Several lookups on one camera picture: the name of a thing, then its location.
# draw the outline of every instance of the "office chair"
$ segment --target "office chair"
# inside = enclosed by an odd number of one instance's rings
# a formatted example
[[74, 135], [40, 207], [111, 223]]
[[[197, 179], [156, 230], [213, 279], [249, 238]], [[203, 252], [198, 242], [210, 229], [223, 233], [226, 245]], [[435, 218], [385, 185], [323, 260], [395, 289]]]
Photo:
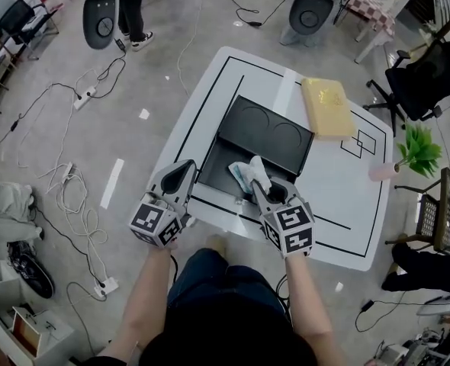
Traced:
[[[0, 28], [3, 31], [6, 31], [6, 33], [8, 33], [11, 38], [13, 38], [14, 42], [17, 45], [22, 43], [30, 50], [31, 53], [27, 57], [28, 59], [39, 59], [38, 57], [31, 58], [31, 56], [34, 55], [35, 52], [34, 49], [29, 46], [29, 43], [35, 38], [37, 32], [42, 28], [42, 26], [44, 26], [48, 20], [52, 20], [52, 16], [57, 12], [57, 10], [55, 10], [50, 14], [45, 14], [37, 24], [35, 24], [29, 30], [24, 31], [24, 27], [31, 21], [36, 19], [37, 16], [35, 15], [34, 9], [37, 7], [44, 7], [44, 5], [39, 4], [31, 7], [28, 3], [26, 3], [25, 0], [17, 0], [11, 5], [11, 7], [3, 14], [2, 18], [0, 19]], [[52, 23], [55, 31], [45, 31], [40, 37], [40, 40], [37, 42], [37, 44], [34, 45], [34, 47], [36, 47], [42, 41], [42, 38], [44, 36], [56, 35], [59, 33], [59, 30], [57, 29], [54, 21], [52, 21]]]
[[373, 85], [386, 102], [363, 106], [365, 110], [389, 109], [394, 136], [396, 136], [396, 116], [405, 121], [398, 105], [411, 120], [438, 118], [442, 115], [442, 111], [437, 103], [450, 95], [450, 42], [442, 43], [440, 40], [434, 40], [416, 62], [408, 64], [405, 68], [400, 68], [399, 65], [404, 59], [410, 58], [409, 53], [402, 50], [398, 50], [397, 53], [398, 60], [386, 71], [393, 92], [388, 95], [377, 82], [369, 80], [366, 83], [368, 88]]

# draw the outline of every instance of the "white table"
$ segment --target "white table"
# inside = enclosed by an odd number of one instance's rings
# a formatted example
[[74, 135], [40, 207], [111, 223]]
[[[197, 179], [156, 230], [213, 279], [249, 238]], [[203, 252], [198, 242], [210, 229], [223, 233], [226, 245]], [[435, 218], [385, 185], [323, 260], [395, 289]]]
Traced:
[[[217, 128], [238, 95], [308, 129], [302, 78], [283, 66], [222, 47], [189, 98], [153, 175], [183, 159], [196, 161], [200, 171]], [[358, 128], [356, 138], [345, 142], [314, 140], [295, 185], [316, 217], [317, 243], [311, 257], [365, 271], [371, 267], [378, 246], [390, 185], [389, 181], [370, 181], [368, 170], [391, 161], [393, 131], [359, 106], [352, 102], [350, 106]], [[256, 205], [247, 201], [239, 204], [234, 196], [198, 180], [188, 212], [224, 230], [266, 242]]]

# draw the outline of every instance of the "concrete floor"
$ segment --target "concrete floor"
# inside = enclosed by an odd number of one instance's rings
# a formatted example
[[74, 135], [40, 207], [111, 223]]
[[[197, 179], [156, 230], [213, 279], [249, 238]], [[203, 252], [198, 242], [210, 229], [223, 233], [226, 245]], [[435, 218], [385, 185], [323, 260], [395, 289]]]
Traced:
[[[257, 8], [261, 11], [261, 14], [256, 15], [257, 18], [255, 15], [243, 13], [245, 18], [261, 20], [281, 0], [237, 1], [247, 8]], [[60, 35], [37, 50], [41, 53], [39, 61], [21, 63], [8, 81], [10, 91], [4, 93], [0, 100], [0, 109], [3, 112], [3, 115], [0, 115], [0, 139], [18, 114], [26, 110], [51, 82], [74, 85], [76, 79], [88, 69], [94, 68], [101, 72], [112, 59], [121, 55], [120, 50], [113, 44], [102, 51], [91, 50], [86, 45], [82, 34], [83, 2], [73, 0], [72, 4], [65, 8], [59, 23]], [[92, 207], [98, 211], [99, 226], [109, 235], [108, 241], [97, 245], [96, 248], [106, 264], [108, 275], [118, 279], [120, 284], [119, 289], [110, 294], [105, 303], [97, 303], [87, 298], [76, 305], [96, 348], [102, 348], [112, 339], [126, 299], [147, 254], [146, 244], [132, 235], [127, 221], [132, 207], [141, 198], [160, 151], [187, 101], [185, 91], [178, 80], [176, 61], [194, 33], [199, 2], [200, 0], [146, 0], [143, 5], [145, 26], [146, 29], [155, 31], [155, 42], [141, 52], [130, 51], [126, 57], [127, 66], [113, 92], [104, 99], [93, 99], [87, 103], [74, 115], [69, 126], [61, 162], [73, 162], [85, 176], [89, 191], [87, 208]], [[182, 57], [181, 67], [187, 87], [192, 91], [214, 54], [222, 46], [230, 46], [271, 60], [303, 75], [339, 80], [352, 101], [369, 104], [372, 103], [373, 92], [366, 88], [365, 83], [369, 79], [376, 79], [385, 88], [389, 88], [384, 77], [389, 55], [396, 49], [406, 49], [407, 45], [417, 43], [413, 39], [404, 40], [399, 36], [392, 44], [387, 45], [388, 58], [383, 48], [377, 48], [358, 65], [353, 59], [368, 39], [364, 39], [362, 43], [354, 41], [358, 33], [358, 19], [350, 14], [339, 27], [332, 28], [326, 39], [316, 47], [283, 47], [279, 44], [278, 37], [287, 20], [291, 2], [292, 0], [288, 0], [264, 27], [257, 29], [247, 25], [233, 25], [237, 20], [236, 7], [230, 0], [203, 0], [198, 35]], [[397, 23], [398, 33], [408, 37], [413, 34], [412, 31], [403, 29], [400, 22]], [[116, 72], [117, 68], [112, 69], [110, 78], [98, 87], [99, 94], [111, 87]], [[87, 88], [94, 83], [93, 80], [92, 75], [88, 74], [80, 81], [78, 89]], [[49, 219], [70, 235], [80, 248], [85, 249], [85, 238], [71, 234], [63, 213], [56, 206], [54, 193], [44, 194], [48, 178], [34, 177], [53, 167], [69, 117], [71, 98], [70, 90], [54, 88], [51, 94], [45, 96], [20, 122], [18, 129], [0, 147], [0, 181], [16, 181], [34, 186], [39, 205]], [[47, 104], [46, 107], [21, 147], [22, 162], [30, 164], [31, 170], [19, 169], [19, 143], [44, 103]], [[450, 99], [445, 99], [442, 109], [449, 106]], [[143, 108], [150, 112], [147, 120], [138, 118]], [[375, 114], [389, 123], [388, 111], [375, 111]], [[432, 128], [434, 141], [442, 145], [436, 122], [430, 120], [426, 124]], [[439, 126], [450, 155], [450, 109], [439, 118]], [[398, 131], [398, 136], [403, 136], [401, 130]], [[116, 159], [123, 159], [125, 163], [110, 205], [105, 210], [99, 207], [99, 203]], [[448, 164], [445, 151], [441, 163], [442, 166]], [[409, 169], [403, 169], [394, 182], [419, 186], [431, 183]], [[77, 190], [77, 187], [68, 189], [68, 198], [74, 199], [74, 203], [78, 196]], [[414, 204], [415, 198], [415, 194], [407, 191], [391, 192], [381, 240], [395, 238], [405, 229], [406, 224], [411, 224], [413, 219], [407, 219], [407, 212], [409, 206]], [[80, 218], [73, 216], [71, 220], [80, 230]], [[37, 218], [37, 222], [47, 235], [43, 242], [36, 242], [38, 258], [53, 277], [56, 295], [50, 302], [38, 300], [33, 294], [30, 298], [41, 307], [54, 307], [71, 326], [82, 333], [79, 357], [86, 358], [89, 356], [89, 349], [81, 323], [68, 306], [66, 285], [70, 281], [78, 281], [86, 288], [92, 289], [93, 280], [87, 272], [84, 258], [42, 219]], [[206, 235], [216, 231], [205, 223], [199, 223], [181, 239], [179, 248], [173, 252], [180, 268], [184, 266], [186, 259], [204, 244]], [[284, 262], [271, 246], [257, 244], [238, 236], [229, 236], [229, 241], [232, 264], [249, 265], [259, 270], [275, 286], [284, 274]], [[434, 322], [434, 319], [419, 319], [415, 314], [417, 307], [400, 306], [371, 331], [363, 334], [355, 331], [355, 317], [366, 300], [398, 300], [400, 297], [400, 294], [389, 294], [380, 289], [391, 263], [390, 250], [380, 242], [374, 264], [367, 272], [310, 261], [310, 269], [332, 318], [339, 343], [346, 354], [346, 364], [363, 364], [374, 354], [381, 340], [384, 339], [386, 343], [403, 342]], [[102, 275], [97, 262], [95, 267]], [[336, 293], [338, 282], [343, 283], [344, 288]], [[433, 297], [433, 294], [432, 291], [414, 291], [408, 293], [403, 301], [423, 302]], [[84, 294], [72, 289], [73, 300], [82, 296]], [[359, 319], [360, 327], [370, 326], [391, 307], [376, 304]]]

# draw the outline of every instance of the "white cloth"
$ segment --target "white cloth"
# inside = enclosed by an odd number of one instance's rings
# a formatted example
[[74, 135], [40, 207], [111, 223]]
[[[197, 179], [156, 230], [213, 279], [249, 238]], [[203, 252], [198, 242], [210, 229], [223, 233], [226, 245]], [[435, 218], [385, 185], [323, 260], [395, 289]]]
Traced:
[[253, 194], [252, 181], [256, 180], [266, 194], [269, 194], [271, 181], [265, 173], [264, 165], [260, 156], [252, 157], [249, 164], [244, 162], [233, 162], [228, 166], [233, 177], [239, 182], [240, 187], [246, 194]]
[[39, 238], [40, 230], [30, 221], [31, 186], [0, 183], [0, 242]]

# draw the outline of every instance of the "table leg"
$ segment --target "table leg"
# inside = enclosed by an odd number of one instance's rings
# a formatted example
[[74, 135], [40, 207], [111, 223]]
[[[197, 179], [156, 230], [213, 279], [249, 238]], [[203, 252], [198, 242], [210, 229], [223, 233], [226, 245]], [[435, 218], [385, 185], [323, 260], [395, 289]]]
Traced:
[[372, 23], [369, 21], [364, 25], [364, 28], [361, 30], [357, 38], [355, 38], [355, 42], [361, 42], [362, 38], [365, 37], [365, 35], [369, 32], [369, 30], [372, 28]]
[[387, 240], [384, 242], [386, 245], [390, 244], [400, 244], [401, 242], [410, 242], [410, 241], [421, 241], [421, 242], [428, 242], [432, 244], [433, 238], [431, 236], [422, 236], [422, 235], [412, 235], [407, 237], [401, 237], [396, 240]]
[[418, 192], [420, 194], [425, 194], [428, 190], [430, 190], [431, 188], [434, 188], [436, 185], [438, 185], [440, 183], [441, 179], [439, 179], [438, 181], [436, 181], [435, 183], [433, 183], [432, 185], [430, 185], [427, 188], [415, 188], [415, 187], [410, 187], [410, 186], [394, 186], [394, 189], [397, 190], [398, 188], [401, 188], [403, 190], [408, 190], [408, 191], [413, 191], [413, 192]]
[[386, 42], [393, 40], [391, 36], [384, 30], [380, 29], [371, 42], [360, 52], [360, 54], [354, 59], [356, 63], [361, 63], [364, 57], [366, 57], [371, 50], [376, 46], [384, 45]]

